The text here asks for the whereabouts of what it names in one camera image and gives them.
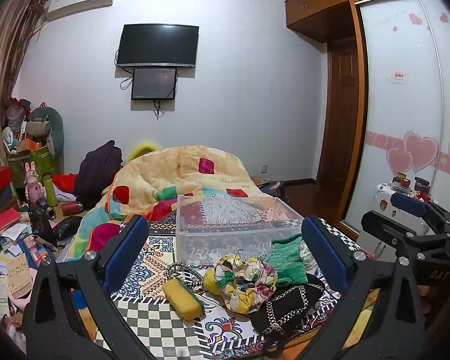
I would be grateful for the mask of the yellow sponge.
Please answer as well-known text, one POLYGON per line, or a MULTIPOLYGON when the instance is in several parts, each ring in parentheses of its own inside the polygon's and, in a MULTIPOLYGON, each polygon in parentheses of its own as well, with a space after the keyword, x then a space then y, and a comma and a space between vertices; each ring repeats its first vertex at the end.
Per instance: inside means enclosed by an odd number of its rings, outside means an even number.
POLYGON ((205 313, 203 303, 182 280, 178 278, 168 280, 163 284, 162 291, 165 299, 182 320, 199 319, 205 313))

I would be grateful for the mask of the grey green chair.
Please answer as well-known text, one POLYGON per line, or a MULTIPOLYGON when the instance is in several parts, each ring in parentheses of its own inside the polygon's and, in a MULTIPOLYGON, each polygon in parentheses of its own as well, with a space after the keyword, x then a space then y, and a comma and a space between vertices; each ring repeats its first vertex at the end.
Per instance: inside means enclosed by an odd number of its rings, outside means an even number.
POLYGON ((31 136, 33 141, 45 143, 52 157, 59 158, 62 155, 63 121, 55 109, 49 106, 35 108, 29 115, 26 133, 31 136))

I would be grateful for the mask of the large wall television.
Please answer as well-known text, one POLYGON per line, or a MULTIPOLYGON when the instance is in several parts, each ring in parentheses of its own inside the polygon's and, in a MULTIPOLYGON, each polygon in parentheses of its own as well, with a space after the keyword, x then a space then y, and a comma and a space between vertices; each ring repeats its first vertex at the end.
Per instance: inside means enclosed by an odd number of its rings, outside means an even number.
POLYGON ((125 24, 117 65, 125 68, 194 68, 199 27, 182 24, 125 24))

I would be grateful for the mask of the patterned bed sheet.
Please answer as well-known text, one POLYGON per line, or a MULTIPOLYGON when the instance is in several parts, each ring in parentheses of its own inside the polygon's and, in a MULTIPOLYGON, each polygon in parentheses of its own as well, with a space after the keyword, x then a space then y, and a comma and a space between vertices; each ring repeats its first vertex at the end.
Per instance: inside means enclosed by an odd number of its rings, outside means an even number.
POLYGON ((206 199, 136 224, 136 252, 104 289, 158 359, 276 354, 311 339, 341 298, 282 202, 206 199))

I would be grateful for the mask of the black hat with silver chain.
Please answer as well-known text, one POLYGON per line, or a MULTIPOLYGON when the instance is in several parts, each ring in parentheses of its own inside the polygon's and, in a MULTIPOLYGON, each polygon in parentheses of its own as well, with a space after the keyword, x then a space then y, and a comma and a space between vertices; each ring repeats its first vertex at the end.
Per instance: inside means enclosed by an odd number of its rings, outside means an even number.
POLYGON ((277 289, 272 298, 264 302, 250 320, 257 334, 265 338, 289 338, 305 315, 325 293, 325 285, 314 275, 308 282, 286 289, 277 289))

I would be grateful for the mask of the small wall monitor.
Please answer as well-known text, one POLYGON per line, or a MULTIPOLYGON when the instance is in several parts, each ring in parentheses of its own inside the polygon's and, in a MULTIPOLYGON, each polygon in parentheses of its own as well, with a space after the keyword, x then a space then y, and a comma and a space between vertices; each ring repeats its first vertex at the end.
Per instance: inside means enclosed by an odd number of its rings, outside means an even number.
POLYGON ((174 100, 176 81, 175 68, 136 68, 133 72, 131 99, 174 100))

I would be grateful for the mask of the green knitted cloth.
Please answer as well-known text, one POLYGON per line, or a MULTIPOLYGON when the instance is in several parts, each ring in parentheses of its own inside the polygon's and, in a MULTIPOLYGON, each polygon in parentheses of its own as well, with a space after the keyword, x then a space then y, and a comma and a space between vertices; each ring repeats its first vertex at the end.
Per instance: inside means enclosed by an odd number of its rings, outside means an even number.
POLYGON ((305 265, 300 256, 301 243, 300 233, 272 241, 271 252, 265 262, 275 269, 278 287, 286 288, 308 283, 305 265))

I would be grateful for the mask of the red tin can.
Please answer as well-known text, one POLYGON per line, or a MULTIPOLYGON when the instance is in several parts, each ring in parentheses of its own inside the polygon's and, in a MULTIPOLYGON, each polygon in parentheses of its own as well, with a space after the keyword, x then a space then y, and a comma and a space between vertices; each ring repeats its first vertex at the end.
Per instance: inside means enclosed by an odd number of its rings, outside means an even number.
POLYGON ((64 202, 61 205, 61 211, 64 216, 80 214, 83 212, 83 204, 80 202, 64 202))

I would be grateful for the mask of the green gift bag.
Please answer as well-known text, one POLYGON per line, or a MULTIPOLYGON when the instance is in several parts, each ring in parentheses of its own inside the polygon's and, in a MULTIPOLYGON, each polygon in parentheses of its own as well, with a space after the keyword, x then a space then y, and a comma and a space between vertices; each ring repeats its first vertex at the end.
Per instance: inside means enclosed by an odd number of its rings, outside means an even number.
POLYGON ((43 180, 44 175, 54 176, 58 170, 57 160, 49 153, 47 147, 10 154, 7 156, 7 162, 12 172, 13 185, 16 188, 23 188, 25 186, 26 163, 34 162, 39 181, 43 180))

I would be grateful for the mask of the red book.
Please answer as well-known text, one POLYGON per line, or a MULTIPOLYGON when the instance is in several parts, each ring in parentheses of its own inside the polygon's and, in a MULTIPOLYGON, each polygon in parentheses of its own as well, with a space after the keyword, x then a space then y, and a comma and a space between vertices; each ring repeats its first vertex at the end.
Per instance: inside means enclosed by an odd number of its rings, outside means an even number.
POLYGON ((0 232, 5 230, 16 223, 18 223, 21 219, 21 214, 16 211, 14 208, 9 208, 6 211, 0 213, 0 232))

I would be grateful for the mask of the white suitcase with stickers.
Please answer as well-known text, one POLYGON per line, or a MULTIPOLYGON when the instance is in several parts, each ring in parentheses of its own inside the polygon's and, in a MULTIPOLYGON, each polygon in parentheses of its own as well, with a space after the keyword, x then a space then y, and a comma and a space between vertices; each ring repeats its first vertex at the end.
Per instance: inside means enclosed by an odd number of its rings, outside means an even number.
MULTIPOLYGON (((421 218, 392 205, 391 197, 394 193, 395 190, 391 183, 378 184, 370 201, 369 210, 377 211, 387 218, 414 230, 418 236, 432 235, 433 231, 421 218)), ((392 246, 364 231, 361 231, 358 236, 358 244, 379 261, 393 262, 396 259, 396 250, 392 246)))

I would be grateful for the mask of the clear plastic storage box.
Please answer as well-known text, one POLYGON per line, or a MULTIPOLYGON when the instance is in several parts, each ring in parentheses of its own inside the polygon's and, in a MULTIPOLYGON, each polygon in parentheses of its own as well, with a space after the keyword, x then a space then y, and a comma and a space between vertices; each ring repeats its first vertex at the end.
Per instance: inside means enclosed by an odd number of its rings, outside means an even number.
POLYGON ((176 260, 213 266, 237 254, 266 258, 272 242, 301 231, 303 217, 277 197, 180 196, 176 209, 176 260))

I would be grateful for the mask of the dark purple clothing pile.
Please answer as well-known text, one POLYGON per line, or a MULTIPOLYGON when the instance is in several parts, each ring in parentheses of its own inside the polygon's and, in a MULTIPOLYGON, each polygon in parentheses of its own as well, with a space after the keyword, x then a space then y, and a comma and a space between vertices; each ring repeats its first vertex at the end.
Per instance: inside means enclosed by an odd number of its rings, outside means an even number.
POLYGON ((114 140, 87 153, 74 179, 74 195, 86 211, 99 203, 102 191, 111 185, 121 167, 122 150, 114 140))

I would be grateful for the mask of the pink rabbit plush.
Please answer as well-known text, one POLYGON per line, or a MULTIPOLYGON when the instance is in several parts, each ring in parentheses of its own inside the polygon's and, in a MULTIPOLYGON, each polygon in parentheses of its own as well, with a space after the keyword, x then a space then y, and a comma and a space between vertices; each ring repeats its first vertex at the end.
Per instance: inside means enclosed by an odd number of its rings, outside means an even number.
POLYGON ((46 199, 44 186, 40 183, 34 162, 25 163, 25 194, 29 203, 35 205, 46 199))

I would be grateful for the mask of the green bottle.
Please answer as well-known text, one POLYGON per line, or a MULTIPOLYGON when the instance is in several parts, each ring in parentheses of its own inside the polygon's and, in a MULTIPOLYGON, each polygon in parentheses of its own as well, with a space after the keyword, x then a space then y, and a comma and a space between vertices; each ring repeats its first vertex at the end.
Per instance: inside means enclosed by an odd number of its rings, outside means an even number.
POLYGON ((57 206, 57 197, 55 194, 54 184, 53 184, 53 178, 51 175, 44 175, 43 176, 43 186, 46 191, 46 197, 47 202, 50 207, 57 206))

